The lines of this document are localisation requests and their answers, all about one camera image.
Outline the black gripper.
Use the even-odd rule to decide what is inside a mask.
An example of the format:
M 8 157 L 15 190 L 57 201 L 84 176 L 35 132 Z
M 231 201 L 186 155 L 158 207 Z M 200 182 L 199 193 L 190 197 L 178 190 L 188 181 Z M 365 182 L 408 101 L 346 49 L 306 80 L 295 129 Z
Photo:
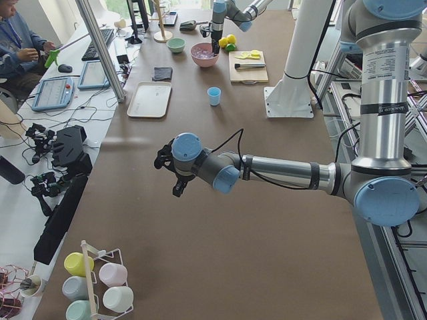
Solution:
M 212 48 L 212 53 L 214 55 L 218 55 L 220 52 L 220 44 L 219 44 L 219 40 L 222 38 L 222 32 L 221 31 L 215 31 L 213 30 L 211 32 L 211 48 Z
M 194 179 L 194 174 L 191 171 L 175 171 L 175 176 L 177 177 L 177 183 L 172 189 L 172 193 L 176 197 L 181 197 L 184 189 L 187 186 L 187 183 Z

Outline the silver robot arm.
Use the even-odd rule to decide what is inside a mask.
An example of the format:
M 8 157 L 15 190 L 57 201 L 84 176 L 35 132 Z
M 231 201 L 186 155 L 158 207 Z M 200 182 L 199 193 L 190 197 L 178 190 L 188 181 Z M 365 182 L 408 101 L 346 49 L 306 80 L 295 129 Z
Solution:
M 178 178 L 174 195 L 181 195 L 195 177 L 222 193 L 230 192 L 238 179 L 258 178 L 342 197 L 375 225 L 393 227 L 411 219 L 420 197 L 403 156 L 409 45 L 422 30 L 425 8 L 425 1 L 356 1 L 343 17 L 342 36 L 363 52 L 359 151 L 350 164 L 216 155 L 198 136 L 182 133 L 169 144 Z
M 271 0 L 253 1 L 245 9 L 241 10 L 235 1 L 214 1 L 209 23 L 213 54 L 217 55 L 220 52 L 219 41 L 223 36 L 226 18 L 234 22 L 243 32 L 246 32 L 252 26 L 252 21 L 264 12 L 271 2 Z

